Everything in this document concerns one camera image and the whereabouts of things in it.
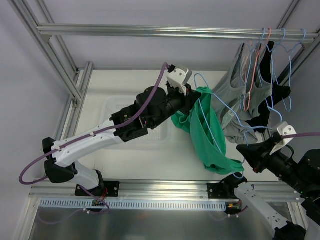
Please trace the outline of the black tank top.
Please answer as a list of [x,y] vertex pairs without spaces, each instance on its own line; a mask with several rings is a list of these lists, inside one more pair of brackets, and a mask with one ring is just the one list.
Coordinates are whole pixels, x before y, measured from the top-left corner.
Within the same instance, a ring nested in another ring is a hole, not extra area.
[[291,88],[289,86],[281,86],[277,80],[273,80],[272,70],[272,50],[274,42],[269,41],[264,52],[263,58],[255,73],[254,82],[260,88],[265,87],[271,89],[271,94],[267,94],[262,98],[262,102],[258,106],[258,116],[248,120],[247,123],[254,128],[255,132],[264,133],[272,112],[282,116],[276,111],[275,105],[290,97]]

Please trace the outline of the light blue wire hanger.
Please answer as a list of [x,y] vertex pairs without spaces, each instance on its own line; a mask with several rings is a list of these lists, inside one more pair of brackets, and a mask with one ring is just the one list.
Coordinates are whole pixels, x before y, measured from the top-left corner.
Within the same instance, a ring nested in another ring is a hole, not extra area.
[[[203,81],[205,82],[206,87],[209,88],[208,82],[206,81],[204,76],[201,73],[195,73],[193,76],[193,80],[194,80],[194,84],[197,89],[198,89],[198,87],[197,87],[196,76],[200,76],[203,79]],[[238,110],[240,110],[240,112],[244,112],[241,109],[241,107],[244,107],[244,105],[245,105],[245,103],[244,103],[245,100],[241,100],[242,97],[239,97],[239,101],[235,105],[233,105],[232,107],[229,107],[218,95],[213,93],[213,91],[210,88],[209,88],[208,94],[213,95],[225,108],[227,108],[226,113],[222,114],[222,118],[221,118],[222,119],[221,120],[221,128],[222,129],[225,129],[227,126],[229,126],[231,124],[231,122],[233,121],[233,119],[237,119],[237,124],[241,128],[245,129],[245,130],[243,130],[244,131],[243,132],[243,139],[245,140],[245,143],[246,143],[245,147],[249,146],[248,137],[247,137],[247,134],[249,132],[253,132],[254,130],[261,130],[261,129],[271,129],[271,127],[267,127],[267,126],[259,126],[259,125],[258,126],[250,126],[247,123],[245,125],[243,125],[241,119],[239,118],[239,116],[237,114]],[[279,111],[277,111],[276,109],[269,106],[268,103],[267,103],[267,108],[271,112],[277,113],[280,117],[280,122],[282,122],[283,116]]]

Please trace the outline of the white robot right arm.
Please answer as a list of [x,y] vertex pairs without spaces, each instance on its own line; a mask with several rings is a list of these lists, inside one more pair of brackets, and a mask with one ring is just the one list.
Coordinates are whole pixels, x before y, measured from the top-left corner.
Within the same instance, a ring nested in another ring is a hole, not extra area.
[[[299,162],[280,150],[273,150],[280,142],[272,137],[265,142],[238,145],[236,149],[255,173],[270,171],[280,181],[253,183],[237,175],[222,180],[222,194],[227,199],[240,200],[253,211],[269,230],[274,240],[318,240],[320,238],[320,151],[307,151]],[[282,216],[269,202],[297,201],[305,210],[307,226],[300,226]]]

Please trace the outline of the aluminium frame left posts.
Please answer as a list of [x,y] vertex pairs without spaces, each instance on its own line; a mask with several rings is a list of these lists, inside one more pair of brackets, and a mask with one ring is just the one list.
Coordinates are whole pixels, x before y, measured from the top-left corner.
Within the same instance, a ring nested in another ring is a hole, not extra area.
[[94,70],[93,62],[86,63],[83,72],[77,67],[65,41],[60,35],[42,35],[41,23],[27,0],[8,2],[25,26],[38,48],[49,62],[57,76],[66,86],[72,103],[70,119],[81,116],[85,98]]

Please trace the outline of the green tank top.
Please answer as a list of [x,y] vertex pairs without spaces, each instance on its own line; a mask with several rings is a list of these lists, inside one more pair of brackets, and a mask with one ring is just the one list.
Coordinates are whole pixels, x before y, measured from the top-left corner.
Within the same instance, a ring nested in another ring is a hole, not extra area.
[[243,178],[243,163],[226,156],[226,138],[211,106],[212,91],[209,87],[198,87],[201,94],[190,114],[178,111],[171,120],[176,128],[190,134],[196,155],[202,161],[204,168],[219,175],[233,174],[236,178]]

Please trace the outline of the aluminium hanging rail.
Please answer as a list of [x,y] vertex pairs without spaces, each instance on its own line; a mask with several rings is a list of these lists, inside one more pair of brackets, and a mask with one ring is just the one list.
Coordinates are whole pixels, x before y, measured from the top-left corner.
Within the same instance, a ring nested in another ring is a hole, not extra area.
[[103,25],[41,23],[37,30],[43,36],[106,36],[106,37],[150,37],[186,38],[212,40],[283,40],[287,42],[312,43],[319,37],[316,32],[306,30],[239,29],[208,27],[172,27],[143,25]]

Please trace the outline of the grey tank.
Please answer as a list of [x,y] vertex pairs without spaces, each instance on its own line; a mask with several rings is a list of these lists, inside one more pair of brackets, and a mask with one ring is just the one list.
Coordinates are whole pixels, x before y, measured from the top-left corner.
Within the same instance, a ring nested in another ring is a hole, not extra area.
[[[239,97],[242,97],[240,99],[243,100],[243,95],[246,93],[244,77],[241,77],[240,74],[243,50],[244,47],[243,44],[241,44],[238,47],[237,53],[228,71],[212,89],[212,92],[219,96],[219,98],[222,99],[222,101],[224,101],[229,107],[234,106],[239,101]],[[227,112],[227,108],[224,107],[223,104],[220,103],[213,95],[211,97],[211,106],[221,125],[222,114]],[[248,124],[244,120],[244,114],[241,110],[238,110],[237,114],[243,125]],[[237,119],[233,119],[231,124],[223,129],[224,136],[231,143],[245,145],[246,141],[244,140],[243,132],[246,129],[242,128],[237,123]],[[254,131],[249,132],[247,134],[247,138],[249,142],[248,144],[255,144],[258,142],[258,138]]]
[[272,95],[272,84],[263,79],[260,69],[262,53],[264,53],[264,49],[260,54],[257,64],[258,69],[254,77],[255,85],[253,86],[253,99],[251,100],[249,111],[243,110],[242,112],[245,121],[249,121],[253,118],[259,117],[260,114],[258,110],[260,104],[265,102],[266,99]]

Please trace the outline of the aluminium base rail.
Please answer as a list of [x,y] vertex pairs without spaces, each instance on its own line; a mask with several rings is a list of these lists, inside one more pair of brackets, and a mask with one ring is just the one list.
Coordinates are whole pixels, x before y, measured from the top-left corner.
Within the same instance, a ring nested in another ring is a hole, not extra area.
[[[207,181],[119,180],[118,199],[197,201],[208,199]],[[266,202],[301,202],[298,192],[283,182],[251,181]],[[53,184],[48,180],[32,185],[30,198],[75,198],[76,184]]]

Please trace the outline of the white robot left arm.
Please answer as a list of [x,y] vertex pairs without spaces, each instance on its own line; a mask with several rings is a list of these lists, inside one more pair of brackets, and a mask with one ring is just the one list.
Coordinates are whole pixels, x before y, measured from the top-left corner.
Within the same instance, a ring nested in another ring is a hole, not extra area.
[[97,127],[66,140],[43,139],[45,174],[53,184],[72,182],[80,195],[100,197],[107,194],[102,173],[90,170],[79,159],[95,151],[146,136],[177,112],[188,115],[201,93],[185,85],[186,92],[167,86],[149,87],[137,95],[134,103],[111,115]]

